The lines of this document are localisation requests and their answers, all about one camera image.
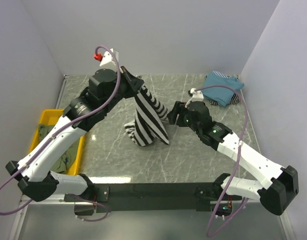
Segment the teal ribbed tank top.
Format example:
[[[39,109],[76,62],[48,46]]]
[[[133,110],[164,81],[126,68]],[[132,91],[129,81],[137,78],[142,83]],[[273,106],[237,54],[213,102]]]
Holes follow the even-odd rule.
[[[211,92],[224,91],[225,89],[234,92],[240,98],[240,92],[244,86],[245,85],[242,82],[240,82],[239,78],[236,76],[230,76],[229,78],[222,78],[213,74],[212,71],[205,76],[205,81],[202,87],[199,88],[199,90],[202,92],[205,98]]]

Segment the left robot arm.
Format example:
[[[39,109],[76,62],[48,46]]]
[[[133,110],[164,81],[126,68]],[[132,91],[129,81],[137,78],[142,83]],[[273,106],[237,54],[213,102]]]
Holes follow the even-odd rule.
[[[51,171],[52,166],[80,137],[102,121],[122,99],[139,93],[144,81],[124,67],[120,73],[100,69],[89,78],[88,86],[64,109],[54,128],[22,160],[10,161],[7,171],[18,187],[36,202],[52,194],[74,194],[88,201],[94,194],[93,183],[83,174],[66,175]]]

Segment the black white striped garment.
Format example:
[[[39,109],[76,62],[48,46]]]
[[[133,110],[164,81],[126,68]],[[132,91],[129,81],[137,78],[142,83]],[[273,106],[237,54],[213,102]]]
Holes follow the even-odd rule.
[[[142,85],[135,100],[134,120],[123,125],[134,144],[145,147],[155,139],[169,144],[169,136],[164,127],[168,121],[168,108],[161,103],[145,85]]]

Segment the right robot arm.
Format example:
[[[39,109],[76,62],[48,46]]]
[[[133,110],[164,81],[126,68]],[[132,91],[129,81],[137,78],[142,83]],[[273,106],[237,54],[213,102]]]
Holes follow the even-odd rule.
[[[176,101],[167,117],[171,125],[190,128],[203,144],[238,162],[255,177],[249,180],[224,175],[224,180],[213,187],[217,199],[236,195],[259,200],[266,210],[280,216],[299,193],[298,172],[294,167],[283,167],[240,141],[230,128],[212,120],[204,102]]]

